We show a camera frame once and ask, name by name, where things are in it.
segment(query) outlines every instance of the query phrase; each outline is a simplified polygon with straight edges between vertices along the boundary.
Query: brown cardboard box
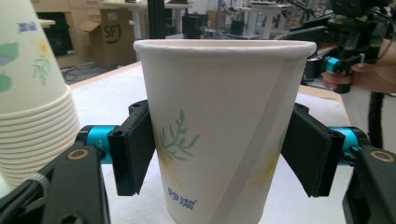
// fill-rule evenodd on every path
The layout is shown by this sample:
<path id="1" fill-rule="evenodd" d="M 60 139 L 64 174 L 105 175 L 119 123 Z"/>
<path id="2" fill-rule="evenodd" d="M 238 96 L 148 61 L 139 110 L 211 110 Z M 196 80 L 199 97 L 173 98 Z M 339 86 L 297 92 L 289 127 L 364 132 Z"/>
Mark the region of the brown cardboard box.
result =
<path id="1" fill-rule="evenodd" d="M 136 62 L 134 29 L 127 9 L 101 9 L 100 22 L 84 21 L 79 29 L 89 32 L 92 57 L 97 66 L 112 67 Z"/>

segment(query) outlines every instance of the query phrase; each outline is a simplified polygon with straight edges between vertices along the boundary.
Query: box flap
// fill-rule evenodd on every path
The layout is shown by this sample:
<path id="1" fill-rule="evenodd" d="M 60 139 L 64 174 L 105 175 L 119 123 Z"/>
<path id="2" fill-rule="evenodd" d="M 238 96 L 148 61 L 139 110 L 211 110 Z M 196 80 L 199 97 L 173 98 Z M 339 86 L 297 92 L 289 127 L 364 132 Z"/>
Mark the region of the box flap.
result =
<path id="1" fill-rule="evenodd" d="M 78 29 L 86 32 L 91 32 L 92 30 L 96 29 L 100 25 L 100 22 L 97 21 L 84 21 Z"/>

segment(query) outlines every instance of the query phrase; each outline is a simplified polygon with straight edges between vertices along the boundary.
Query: blue cylindrical joint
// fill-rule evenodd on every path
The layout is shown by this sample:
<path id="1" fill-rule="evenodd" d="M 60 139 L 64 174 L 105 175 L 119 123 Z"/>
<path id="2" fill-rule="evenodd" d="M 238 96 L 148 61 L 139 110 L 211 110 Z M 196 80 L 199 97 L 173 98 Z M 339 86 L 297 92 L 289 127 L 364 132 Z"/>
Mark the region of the blue cylindrical joint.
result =
<path id="1" fill-rule="evenodd" d="M 325 65 L 326 71 L 335 73 L 336 72 L 335 66 L 338 64 L 339 61 L 340 60 L 337 58 L 329 57 L 326 60 L 326 65 Z"/>
<path id="2" fill-rule="evenodd" d="M 349 148 L 352 146 L 358 147 L 359 139 L 356 134 L 348 127 L 329 127 L 329 129 L 339 132 L 346 137 L 343 144 L 343 153 L 348 152 Z"/>
<path id="3" fill-rule="evenodd" d="M 106 155 L 106 157 L 101 160 L 102 164 L 112 163 L 107 135 L 115 128 L 115 125 L 97 125 L 93 126 L 88 133 L 85 144 L 94 145 L 98 150 L 101 150 Z"/>

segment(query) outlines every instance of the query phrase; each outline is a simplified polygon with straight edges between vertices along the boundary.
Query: human hand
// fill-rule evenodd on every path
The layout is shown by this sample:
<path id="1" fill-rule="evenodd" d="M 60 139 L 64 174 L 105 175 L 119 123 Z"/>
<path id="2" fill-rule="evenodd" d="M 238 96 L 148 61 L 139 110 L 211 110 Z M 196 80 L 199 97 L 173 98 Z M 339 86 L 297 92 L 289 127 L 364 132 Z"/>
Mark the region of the human hand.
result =
<path id="1" fill-rule="evenodd" d="M 379 55 L 385 52 L 389 45 L 384 40 Z M 396 44 L 391 43 L 385 55 L 376 64 L 365 64 L 359 67 L 356 64 L 351 67 L 353 76 L 345 74 L 322 73 L 323 86 L 336 89 L 340 84 L 352 84 L 353 87 L 367 91 L 384 93 L 396 92 Z"/>

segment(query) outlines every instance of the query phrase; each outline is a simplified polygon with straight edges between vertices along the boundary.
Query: gray floor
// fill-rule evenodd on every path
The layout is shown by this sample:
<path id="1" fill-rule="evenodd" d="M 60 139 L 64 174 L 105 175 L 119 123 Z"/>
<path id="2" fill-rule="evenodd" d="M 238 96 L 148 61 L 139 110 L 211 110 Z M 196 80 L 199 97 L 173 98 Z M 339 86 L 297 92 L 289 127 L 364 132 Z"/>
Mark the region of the gray floor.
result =
<path id="1" fill-rule="evenodd" d="M 101 68 L 94 63 L 84 63 L 75 67 L 61 69 L 64 81 L 67 85 L 72 85 L 85 79 L 99 76 L 115 68 Z"/>

